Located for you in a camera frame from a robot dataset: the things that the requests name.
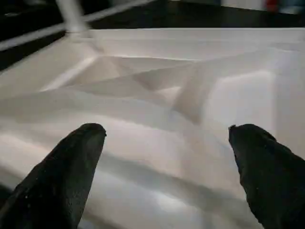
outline red object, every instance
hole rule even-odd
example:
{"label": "red object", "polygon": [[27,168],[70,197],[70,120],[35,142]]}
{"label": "red object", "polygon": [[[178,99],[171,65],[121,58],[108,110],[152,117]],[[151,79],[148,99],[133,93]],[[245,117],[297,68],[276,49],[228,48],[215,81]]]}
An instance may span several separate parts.
{"label": "red object", "polygon": [[266,9],[268,11],[275,12],[278,9],[278,0],[267,0],[266,1]]}

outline black table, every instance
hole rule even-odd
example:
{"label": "black table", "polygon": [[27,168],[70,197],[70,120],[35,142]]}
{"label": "black table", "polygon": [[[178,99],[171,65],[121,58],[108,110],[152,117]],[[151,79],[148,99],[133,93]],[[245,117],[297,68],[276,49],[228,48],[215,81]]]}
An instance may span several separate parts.
{"label": "black table", "polygon": [[[181,1],[156,0],[91,22],[95,29],[304,27],[301,15],[219,7]],[[0,71],[63,37],[64,31],[0,52]],[[7,190],[0,189],[0,197]]]}

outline white metal rod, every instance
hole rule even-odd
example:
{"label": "white metal rod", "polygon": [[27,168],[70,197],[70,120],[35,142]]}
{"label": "white metal rod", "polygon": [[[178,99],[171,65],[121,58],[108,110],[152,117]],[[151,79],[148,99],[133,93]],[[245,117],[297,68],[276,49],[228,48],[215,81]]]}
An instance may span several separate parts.
{"label": "white metal rod", "polygon": [[66,28],[71,33],[87,34],[88,26],[82,18],[82,10],[76,0],[56,0],[65,20]]}

